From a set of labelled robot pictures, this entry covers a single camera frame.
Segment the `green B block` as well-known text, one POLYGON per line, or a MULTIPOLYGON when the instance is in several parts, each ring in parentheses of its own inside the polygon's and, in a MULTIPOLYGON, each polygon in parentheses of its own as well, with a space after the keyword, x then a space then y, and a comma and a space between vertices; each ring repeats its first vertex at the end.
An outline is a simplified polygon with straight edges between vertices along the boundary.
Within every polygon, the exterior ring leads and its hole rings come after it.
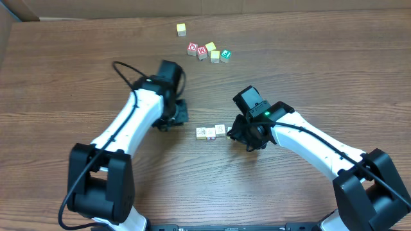
POLYGON ((226 138, 230 139, 231 137, 228 135, 228 133, 231 131, 232 127, 227 127, 227 134, 226 134, 226 138))

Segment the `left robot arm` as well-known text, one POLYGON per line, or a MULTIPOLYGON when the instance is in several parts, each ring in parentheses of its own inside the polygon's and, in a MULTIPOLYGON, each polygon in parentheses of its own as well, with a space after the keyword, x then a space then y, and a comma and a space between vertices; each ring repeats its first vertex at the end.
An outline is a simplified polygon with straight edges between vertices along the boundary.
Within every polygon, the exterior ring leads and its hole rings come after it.
POLYGON ((163 60, 157 74, 125 80, 130 95, 121 112, 90 144, 77 143, 69 155, 67 194, 58 211, 64 230, 135 230, 151 228, 134 207, 132 160, 151 128, 167 132, 188 121, 180 98, 186 73, 163 60))

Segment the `white number block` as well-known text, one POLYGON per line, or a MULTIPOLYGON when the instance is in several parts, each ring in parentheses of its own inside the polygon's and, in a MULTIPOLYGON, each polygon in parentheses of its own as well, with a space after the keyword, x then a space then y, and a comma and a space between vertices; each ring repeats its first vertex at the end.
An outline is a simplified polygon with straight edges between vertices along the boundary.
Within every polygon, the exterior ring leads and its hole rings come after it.
POLYGON ((215 127, 210 127, 205 129, 205 137, 208 141, 216 139, 216 130, 215 127))

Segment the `white block yellow side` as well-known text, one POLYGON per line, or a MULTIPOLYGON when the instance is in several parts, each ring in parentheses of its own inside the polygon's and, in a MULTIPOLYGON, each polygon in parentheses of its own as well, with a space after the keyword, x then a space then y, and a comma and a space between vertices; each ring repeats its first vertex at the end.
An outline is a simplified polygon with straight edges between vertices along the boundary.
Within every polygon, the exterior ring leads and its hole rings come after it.
POLYGON ((196 128, 196 139, 197 140, 207 139, 206 127, 196 128))

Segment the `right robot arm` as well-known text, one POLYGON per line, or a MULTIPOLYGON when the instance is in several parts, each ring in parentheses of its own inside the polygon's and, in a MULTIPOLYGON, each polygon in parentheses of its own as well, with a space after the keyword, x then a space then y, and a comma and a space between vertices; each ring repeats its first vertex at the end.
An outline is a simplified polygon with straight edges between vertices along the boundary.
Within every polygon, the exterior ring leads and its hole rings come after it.
POLYGON ((248 152, 269 142, 298 154, 332 184, 337 209, 304 230, 390 230, 410 214, 410 194, 392 159, 350 147, 282 101, 271 105, 248 86, 233 98, 240 110, 227 135, 248 152))

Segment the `white block red side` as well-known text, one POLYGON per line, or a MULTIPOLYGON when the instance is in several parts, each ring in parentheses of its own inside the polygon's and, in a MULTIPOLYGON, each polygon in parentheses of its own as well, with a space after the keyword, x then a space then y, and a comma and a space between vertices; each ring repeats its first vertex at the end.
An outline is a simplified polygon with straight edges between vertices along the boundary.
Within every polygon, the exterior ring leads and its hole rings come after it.
POLYGON ((226 136, 226 131, 225 131, 225 125, 224 124, 216 124, 214 126, 215 128, 215 134, 217 137, 225 137, 226 136))

